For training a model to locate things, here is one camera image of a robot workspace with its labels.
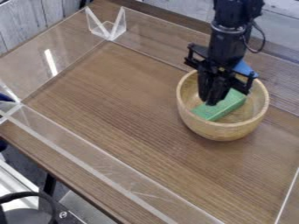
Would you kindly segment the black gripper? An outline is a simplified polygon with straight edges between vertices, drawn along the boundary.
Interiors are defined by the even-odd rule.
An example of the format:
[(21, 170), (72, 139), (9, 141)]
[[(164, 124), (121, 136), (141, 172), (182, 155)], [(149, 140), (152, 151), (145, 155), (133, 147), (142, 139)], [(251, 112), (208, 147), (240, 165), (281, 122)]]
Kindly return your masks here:
[(256, 72), (244, 62), (245, 52), (253, 52), (248, 41), (255, 22), (237, 28), (211, 23), (209, 45), (189, 43), (184, 64), (197, 70), (200, 99), (215, 106), (231, 89), (247, 95)]

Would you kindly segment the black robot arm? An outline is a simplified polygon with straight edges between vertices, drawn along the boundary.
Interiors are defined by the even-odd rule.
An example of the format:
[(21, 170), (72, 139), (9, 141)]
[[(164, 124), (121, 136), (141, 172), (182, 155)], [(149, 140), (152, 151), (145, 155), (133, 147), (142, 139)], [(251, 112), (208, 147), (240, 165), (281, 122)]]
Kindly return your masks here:
[(257, 73), (244, 61), (245, 52), (259, 53), (248, 46), (252, 28), (263, 30), (255, 19), (261, 16), (263, 0), (213, 0), (215, 17), (209, 23), (208, 46), (188, 44), (184, 64), (197, 70), (197, 89), (201, 101), (215, 106), (233, 88), (247, 95)]

